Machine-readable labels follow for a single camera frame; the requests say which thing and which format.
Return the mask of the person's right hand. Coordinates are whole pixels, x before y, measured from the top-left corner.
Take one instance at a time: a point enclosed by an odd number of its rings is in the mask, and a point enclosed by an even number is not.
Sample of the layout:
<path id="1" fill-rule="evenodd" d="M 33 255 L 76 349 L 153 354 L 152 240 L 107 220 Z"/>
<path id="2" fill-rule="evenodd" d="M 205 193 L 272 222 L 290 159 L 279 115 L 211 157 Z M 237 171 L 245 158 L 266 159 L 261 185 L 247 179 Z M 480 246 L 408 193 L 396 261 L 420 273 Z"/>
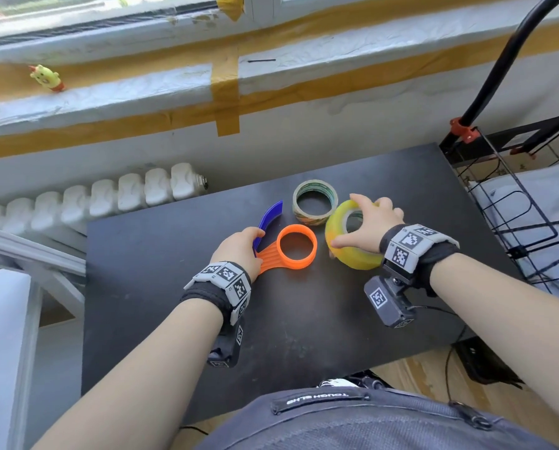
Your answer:
<path id="1" fill-rule="evenodd" d="M 393 202 L 388 197 L 381 197 L 373 202 L 367 196 L 351 193 L 350 199 L 356 202 L 363 214 L 362 226 L 356 230 L 362 233 L 360 249 L 378 254 L 384 235 L 393 227 L 404 223 L 404 211 L 393 207 Z"/>

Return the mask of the yellow tape roll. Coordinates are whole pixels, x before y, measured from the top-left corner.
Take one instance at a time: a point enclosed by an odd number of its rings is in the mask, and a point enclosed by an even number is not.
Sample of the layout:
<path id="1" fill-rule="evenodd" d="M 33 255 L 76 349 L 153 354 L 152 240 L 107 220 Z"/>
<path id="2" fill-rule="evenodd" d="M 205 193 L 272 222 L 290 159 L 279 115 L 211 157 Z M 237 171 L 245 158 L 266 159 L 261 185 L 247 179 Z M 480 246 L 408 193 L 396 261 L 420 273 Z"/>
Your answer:
<path id="1" fill-rule="evenodd" d="M 355 232 L 362 226 L 362 223 L 363 214 L 360 208 L 356 202 L 347 200 L 340 204 L 334 214 L 328 218 L 325 226 L 325 238 L 332 256 L 351 269 L 368 271 L 381 265 L 382 255 L 359 248 L 335 248 L 332 245 L 338 236 Z"/>

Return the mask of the blue curved plastic blade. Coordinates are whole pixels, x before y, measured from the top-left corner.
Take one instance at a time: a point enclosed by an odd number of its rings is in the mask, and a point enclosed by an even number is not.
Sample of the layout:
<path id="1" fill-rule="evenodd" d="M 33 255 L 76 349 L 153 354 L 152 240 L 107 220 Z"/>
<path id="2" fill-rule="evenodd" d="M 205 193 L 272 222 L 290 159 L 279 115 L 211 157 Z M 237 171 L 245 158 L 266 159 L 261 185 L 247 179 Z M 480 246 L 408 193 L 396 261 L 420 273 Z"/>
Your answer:
<path id="1" fill-rule="evenodd" d="M 268 210 L 262 216 L 258 228 L 266 232 L 269 225 L 271 225 L 271 223 L 274 222 L 274 220 L 279 218 L 282 215 L 282 212 L 283 212 L 283 200 L 280 200 L 268 208 Z M 252 249 L 255 254 L 258 252 L 258 248 L 260 246 L 261 240 L 262 237 L 257 237 L 253 241 Z"/>

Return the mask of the orange plastic ring dispenser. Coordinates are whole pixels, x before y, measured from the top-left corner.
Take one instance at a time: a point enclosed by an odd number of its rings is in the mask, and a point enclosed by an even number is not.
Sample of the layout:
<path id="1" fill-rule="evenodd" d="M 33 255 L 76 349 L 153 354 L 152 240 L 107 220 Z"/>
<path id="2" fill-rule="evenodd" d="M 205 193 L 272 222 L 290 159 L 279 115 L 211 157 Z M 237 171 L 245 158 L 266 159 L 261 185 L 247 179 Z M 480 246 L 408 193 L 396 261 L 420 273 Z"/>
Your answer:
<path id="1" fill-rule="evenodd" d="M 288 257 L 281 249 L 281 241 L 289 234 L 301 234 L 312 243 L 311 252 L 302 259 L 293 259 Z M 255 251 L 255 256 L 261 259 L 260 274 L 275 268 L 286 268 L 292 270 L 305 269 L 310 266 L 318 249 L 318 241 L 313 231 L 302 224 L 292 224 L 284 227 L 278 234 L 276 240 L 261 252 Z"/>

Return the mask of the person's right forearm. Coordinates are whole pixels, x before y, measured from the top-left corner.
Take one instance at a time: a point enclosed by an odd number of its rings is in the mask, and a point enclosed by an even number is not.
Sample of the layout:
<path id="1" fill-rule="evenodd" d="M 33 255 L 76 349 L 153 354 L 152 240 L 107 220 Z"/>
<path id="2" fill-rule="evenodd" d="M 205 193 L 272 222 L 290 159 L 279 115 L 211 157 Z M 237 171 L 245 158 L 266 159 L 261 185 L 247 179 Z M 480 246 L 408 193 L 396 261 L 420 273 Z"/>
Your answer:
<path id="1" fill-rule="evenodd" d="M 559 298 L 460 253 L 431 287 L 559 415 Z"/>

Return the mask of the gray marker right wristband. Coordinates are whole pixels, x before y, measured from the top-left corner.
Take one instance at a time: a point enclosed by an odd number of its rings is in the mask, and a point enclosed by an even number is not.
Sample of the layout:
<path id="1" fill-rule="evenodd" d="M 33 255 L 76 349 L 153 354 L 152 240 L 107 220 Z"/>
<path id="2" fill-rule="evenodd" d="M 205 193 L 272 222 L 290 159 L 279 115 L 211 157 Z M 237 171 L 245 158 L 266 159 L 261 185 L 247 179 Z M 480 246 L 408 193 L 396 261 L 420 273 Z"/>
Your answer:
<path id="1" fill-rule="evenodd" d="M 397 225 L 380 242 L 382 268 L 400 283 L 424 289 L 429 297 L 437 296 L 431 286 L 433 267 L 459 251 L 458 241 L 420 224 Z"/>

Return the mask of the short yellow masking tape strip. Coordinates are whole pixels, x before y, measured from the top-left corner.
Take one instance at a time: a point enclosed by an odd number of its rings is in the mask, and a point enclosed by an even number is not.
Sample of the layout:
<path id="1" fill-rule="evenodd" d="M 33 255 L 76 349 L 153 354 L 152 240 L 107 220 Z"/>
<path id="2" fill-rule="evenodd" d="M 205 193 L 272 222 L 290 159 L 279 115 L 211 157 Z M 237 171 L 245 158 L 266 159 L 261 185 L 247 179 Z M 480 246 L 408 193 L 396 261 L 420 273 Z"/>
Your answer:
<path id="1" fill-rule="evenodd" d="M 238 47 L 226 47 L 212 62 L 210 90 L 213 98 L 217 135 L 240 133 Z"/>

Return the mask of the black white shoe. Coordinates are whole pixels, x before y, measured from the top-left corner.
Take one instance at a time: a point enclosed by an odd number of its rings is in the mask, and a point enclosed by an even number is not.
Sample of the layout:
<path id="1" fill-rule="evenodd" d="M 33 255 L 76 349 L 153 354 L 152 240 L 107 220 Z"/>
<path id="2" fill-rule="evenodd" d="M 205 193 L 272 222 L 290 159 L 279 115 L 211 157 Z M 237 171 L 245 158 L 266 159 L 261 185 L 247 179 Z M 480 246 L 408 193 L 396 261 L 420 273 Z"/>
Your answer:
<path id="1" fill-rule="evenodd" d="M 334 378 L 321 382 L 317 387 L 357 387 L 370 390 L 382 390 L 391 386 L 384 382 L 381 378 L 372 376 L 348 376 L 346 378 Z"/>

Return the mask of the person's gray trousers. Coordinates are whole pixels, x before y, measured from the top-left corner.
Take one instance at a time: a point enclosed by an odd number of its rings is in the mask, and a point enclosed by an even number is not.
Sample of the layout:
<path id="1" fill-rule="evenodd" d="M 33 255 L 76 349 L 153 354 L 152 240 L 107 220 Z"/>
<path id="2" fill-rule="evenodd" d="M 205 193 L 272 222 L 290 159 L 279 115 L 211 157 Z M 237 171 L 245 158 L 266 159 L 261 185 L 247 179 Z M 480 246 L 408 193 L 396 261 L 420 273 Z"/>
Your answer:
<path id="1" fill-rule="evenodd" d="M 322 386 L 263 395 L 194 450 L 559 450 L 461 402 L 378 387 Z"/>

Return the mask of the white plastic sill cover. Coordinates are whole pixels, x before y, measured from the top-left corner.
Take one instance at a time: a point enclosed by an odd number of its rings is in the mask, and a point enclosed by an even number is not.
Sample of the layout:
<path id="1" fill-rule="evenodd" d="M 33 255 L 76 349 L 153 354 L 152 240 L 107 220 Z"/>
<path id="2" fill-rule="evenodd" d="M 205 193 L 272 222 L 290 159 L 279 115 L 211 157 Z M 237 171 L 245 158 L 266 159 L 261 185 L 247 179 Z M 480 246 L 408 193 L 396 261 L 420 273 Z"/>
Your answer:
<path id="1" fill-rule="evenodd" d="M 452 14 L 452 22 L 446 22 L 445 16 L 422 16 L 412 19 L 412 23 L 391 22 L 263 52 L 239 52 L 240 95 L 276 90 L 368 65 L 499 36 L 507 37 L 505 46 L 516 27 L 508 24 L 486 29 L 480 24 L 483 18 L 479 12 L 475 12 L 475 17 L 468 20 L 462 18 L 461 10 L 453 11 Z M 247 63 L 247 60 L 253 59 L 276 61 Z M 212 64 L 205 63 L 70 90 L 58 95 L 9 101 L 0 105 L 0 135 L 62 128 L 152 113 L 176 106 L 213 102 L 211 71 Z"/>

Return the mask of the light blue bedding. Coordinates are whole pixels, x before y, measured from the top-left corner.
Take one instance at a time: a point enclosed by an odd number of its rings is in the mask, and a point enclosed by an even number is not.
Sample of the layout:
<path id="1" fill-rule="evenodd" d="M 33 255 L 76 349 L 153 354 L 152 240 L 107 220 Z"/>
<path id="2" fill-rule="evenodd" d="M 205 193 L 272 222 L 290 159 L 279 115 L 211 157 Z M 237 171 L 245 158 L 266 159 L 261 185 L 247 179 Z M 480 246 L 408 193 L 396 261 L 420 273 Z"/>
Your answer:
<path id="1" fill-rule="evenodd" d="M 559 298 L 559 164 L 467 189 L 522 278 Z"/>

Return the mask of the black bent lamp tube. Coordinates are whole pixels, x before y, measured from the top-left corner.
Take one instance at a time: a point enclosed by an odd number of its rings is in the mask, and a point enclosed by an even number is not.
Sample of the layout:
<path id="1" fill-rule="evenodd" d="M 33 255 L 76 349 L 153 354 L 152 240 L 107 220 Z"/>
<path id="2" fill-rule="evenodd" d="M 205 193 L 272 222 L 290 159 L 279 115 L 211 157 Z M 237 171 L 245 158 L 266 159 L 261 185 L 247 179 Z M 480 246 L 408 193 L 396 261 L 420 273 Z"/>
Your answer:
<path id="1" fill-rule="evenodd" d="M 505 79 L 531 33 L 557 6 L 559 0 L 540 0 L 526 15 L 509 38 L 477 97 L 461 117 L 459 125 L 468 128 L 478 118 Z"/>

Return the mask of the yellow toy figure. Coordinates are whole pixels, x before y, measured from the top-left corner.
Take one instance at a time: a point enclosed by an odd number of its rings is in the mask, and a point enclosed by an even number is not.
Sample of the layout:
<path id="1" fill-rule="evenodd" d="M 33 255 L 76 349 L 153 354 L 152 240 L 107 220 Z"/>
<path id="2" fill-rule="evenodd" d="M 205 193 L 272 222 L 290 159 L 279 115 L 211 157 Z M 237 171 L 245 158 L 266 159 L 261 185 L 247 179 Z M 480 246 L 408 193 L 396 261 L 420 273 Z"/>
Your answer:
<path id="1" fill-rule="evenodd" d="M 54 72 L 43 65 L 30 65 L 28 68 L 30 70 L 30 77 L 42 87 L 56 93 L 66 89 L 58 72 Z"/>

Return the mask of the white cabinet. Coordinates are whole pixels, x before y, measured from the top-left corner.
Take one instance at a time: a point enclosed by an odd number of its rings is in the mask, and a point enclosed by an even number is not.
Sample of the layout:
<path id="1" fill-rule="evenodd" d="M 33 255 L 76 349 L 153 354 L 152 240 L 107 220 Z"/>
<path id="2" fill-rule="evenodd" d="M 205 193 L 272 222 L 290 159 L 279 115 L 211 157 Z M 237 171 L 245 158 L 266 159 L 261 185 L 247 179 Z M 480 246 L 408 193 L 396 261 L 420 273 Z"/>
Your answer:
<path id="1" fill-rule="evenodd" d="M 42 291 L 26 273 L 0 269 L 0 450 L 23 450 Z"/>

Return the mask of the white window frame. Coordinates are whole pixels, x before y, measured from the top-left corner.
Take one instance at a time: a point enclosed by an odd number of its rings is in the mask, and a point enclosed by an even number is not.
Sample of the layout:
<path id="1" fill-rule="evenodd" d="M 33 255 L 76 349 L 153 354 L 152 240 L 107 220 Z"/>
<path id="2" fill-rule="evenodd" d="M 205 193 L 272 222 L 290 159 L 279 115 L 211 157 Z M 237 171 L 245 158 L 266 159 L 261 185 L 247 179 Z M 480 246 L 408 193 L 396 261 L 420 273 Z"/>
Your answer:
<path id="1" fill-rule="evenodd" d="M 105 29 L 145 26 L 155 21 L 174 23 L 179 20 L 207 22 L 220 16 L 233 23 L 216 0 L 68 0 L 68 6 L 47 7 L 41 2 L 28 2 L 29 12 L 21 13 L 23 4 L 0 8 L 0 47 L 43 39 L 61 38 Z M 266 28 L 325 12 L 332 8 L 351 7 L 369 0 L 244 0 L 246 25 Z M 457 6 L 491 3 L 494 0 L 370 0 L 381 5 L 403 2 L 405 15 L 422 3 L 429 10 L 454 9 Z"/>

